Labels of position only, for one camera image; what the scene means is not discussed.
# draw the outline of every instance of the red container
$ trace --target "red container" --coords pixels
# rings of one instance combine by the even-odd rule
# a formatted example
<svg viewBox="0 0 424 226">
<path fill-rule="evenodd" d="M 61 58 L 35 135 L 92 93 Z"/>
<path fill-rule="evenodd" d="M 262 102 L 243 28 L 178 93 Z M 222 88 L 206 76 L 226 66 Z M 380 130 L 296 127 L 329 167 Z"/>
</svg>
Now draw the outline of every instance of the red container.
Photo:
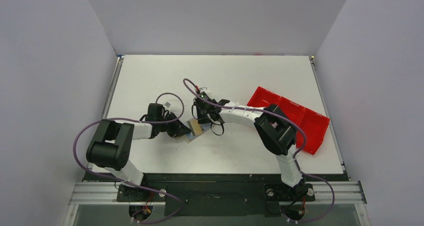
<svg viewBox="0 0 424 226">
<path fill-rule="evenodd" d="M 270 104 L 277 104 L 290 121 L 297 124 L 305 132 L 307 142 L 303 150 L 314 155 L 323 143 L 330 119 L 262 87 L 257 87 L 247 103 L 251 107 L 267 107 Z M 301 147 L 303 142 L 304 139 L 298 132 L 296 134 L 296 146 Z"/>
</svg>

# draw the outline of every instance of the white table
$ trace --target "white table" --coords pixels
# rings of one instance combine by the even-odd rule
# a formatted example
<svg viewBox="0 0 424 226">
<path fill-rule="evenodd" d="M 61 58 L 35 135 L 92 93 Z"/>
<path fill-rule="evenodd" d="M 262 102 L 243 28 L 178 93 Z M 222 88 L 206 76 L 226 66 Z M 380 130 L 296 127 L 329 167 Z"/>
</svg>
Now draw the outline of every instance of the white table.
<svg viewBox="0 0 424 226">
<path fill-rule="evenodd" d="M 192 118 L 194 96 L 183 85 L 183 78 L 209 87 L 217 101 L 229 99 L 245 105 L 257 86 L 262 86 L 326 114 L 306 56 L 126 55 L 107 117 L 139 119 L 160 93 L 173 92 L 184 101 L 181 120 Z M 159 102 L 166 101 L 179 115 L 180 102 L 169 95 Z M 223 136 L 208 131 L 191 143 L 169 138 L 166 133 L 151 140 L 133 141 L 130 159 L 147 173 L 280 172 L 275 156 L 264 147 L 254 129 L 230 123 L 225 124 Z M 330 129 L 316 154 L 301 152 L 298 161 L 305 173 L 343 173 Z M 106 172 L 96 166 L 93 171 Z"/>
</svg>

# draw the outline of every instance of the robotic arm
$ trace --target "robotic arm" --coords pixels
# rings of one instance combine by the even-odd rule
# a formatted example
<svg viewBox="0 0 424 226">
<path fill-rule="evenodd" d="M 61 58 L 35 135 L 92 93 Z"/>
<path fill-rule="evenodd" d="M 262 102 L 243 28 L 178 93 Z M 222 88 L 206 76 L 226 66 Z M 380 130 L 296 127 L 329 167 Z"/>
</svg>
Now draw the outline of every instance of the robotic arm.
<svg viewBox="0 0 424 226">
<path fill-rule="evenodd" d="M 177 118 L 173 112 L 165 110 L 164 106 L 158 103 L 150 103 L 147 114 L 140 121 L 144 117 L 148 122 L 165 122 Z M 103 119 L 88 146 L 87 161 L 105 168 L 124 182 L 141 185 L 144 174 L 129 160 L 131 141 L 152 139 L 160 132 L 167 132 L 170 137 L 180 137 L 190 133 L 191 130 L 179 120 L 172 123 L 149 124 Z"/>
<path fill-rule="evenodd" d="M 194 99 L 193 106 L 196 107 L 199 124 L 217 123 L 237 123 L 251 128 L 255 128 L 268 151 L 275 154 L 281 171 L 281 181 L 290 187 L 296 186 L 302 179 L 293 154 L 296 151 L 296 129 L 288 122 L 258 111 L 234 110 L 234 107 L 253 109 L 254 107 L 236 105 L 229 100 L 220 100 L 210 98 L 210 91 L 202 88 L 196 91 L 203 99 L 212 103 L 232 107 L 233 109 L 222 109 L 208 104 L 199 98 Z M 286 117 L 278 105 L 271 104 L 264 109 L 274 112 L 280 116 Z"/>
</svg>

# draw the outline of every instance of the white wall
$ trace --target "white wall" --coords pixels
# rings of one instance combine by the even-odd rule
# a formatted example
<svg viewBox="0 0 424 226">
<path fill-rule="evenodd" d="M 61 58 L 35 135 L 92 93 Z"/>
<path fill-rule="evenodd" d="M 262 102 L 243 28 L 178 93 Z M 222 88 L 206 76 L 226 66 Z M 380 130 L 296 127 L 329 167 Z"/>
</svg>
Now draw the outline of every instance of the white wall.
<svg viewBox="0 0 424 226">
<path fill-rule="evenodd" d="M 89 0 L 119 54 L 314 55 L 346 0 Z"/>
<path fill-rule="evenodd" d="M 0 0 L 0 18 L 0 224 L 60 225 L 116 55 L 88 0 Z"/>
<path fill-rule="evenodd" d="M 424 0 L 347 0 L 316 56 L 373 225 L 423 225 Z"/>
</svg>

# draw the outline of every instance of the black cable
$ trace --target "black cable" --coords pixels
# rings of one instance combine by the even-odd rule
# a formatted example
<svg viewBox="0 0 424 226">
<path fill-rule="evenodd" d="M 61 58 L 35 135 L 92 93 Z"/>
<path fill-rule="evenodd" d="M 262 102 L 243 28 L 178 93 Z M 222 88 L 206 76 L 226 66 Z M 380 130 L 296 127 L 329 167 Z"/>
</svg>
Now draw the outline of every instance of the black cable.
<svg viewBox="0 0 424 226">
<path fill-rule="evenodd" d="M 195 117 L 194 113 L 193 113 L 193 108 L 195 107 L 195 103 L 193 103 L 193 105 L 191 106 L 191 115 L 193 116 L 194 119 L 197 120 L 197 118 Z"/>
<path fill-rule="evenodd" d="M 140 121 L 140 122 L 141 122 L 141 121 L 143 121 L 143 120 L 145 119 L 145 117 L 146 117 L 146 116 L 147 116 L 147 114 L 143 115 L 143 116 L 140 118 L 140 120 L 139 120 L 139 121 Z"/>
<path fill-rule="evenodd" d="M 303 195 L 299 195 L 297 196 L 297 198 L 295 198 L 289 205 L 286 206 L 286 208 L 283 210 L 283 212 L 287 212 L 288 210 L 290 210 L 290 208 L 299 201 L 299 199 L 305 197 L 307 194 L 307 192 L 305 192 Z"/>
<path fill-rule="evenodd" d="M 163 118 L 166 118 L 169 115 L 170 111 L 169 110 L 165 110 L 163 112 Z"/>
<path fill-rule="evenodd" d="M 221 134 L 216 134 L 214 131 L 213 131 L 213 129 L 212 129 L 212 124 L 214 124 L 214 125 L 220 125 L 221 127 L 222 127 L 222 130 L 223 130 L 223 132 L 221 133 Z M 217 123 L 213 123 L 213 122 L 211 122 L 210 123 L 210 130 L 216 135 L 216 136 L 222 136 L 223 134 L 224 134 L 224 124 L 223 123 L 221 123 L 221 124 L 217 124 Z"/>
</svg>

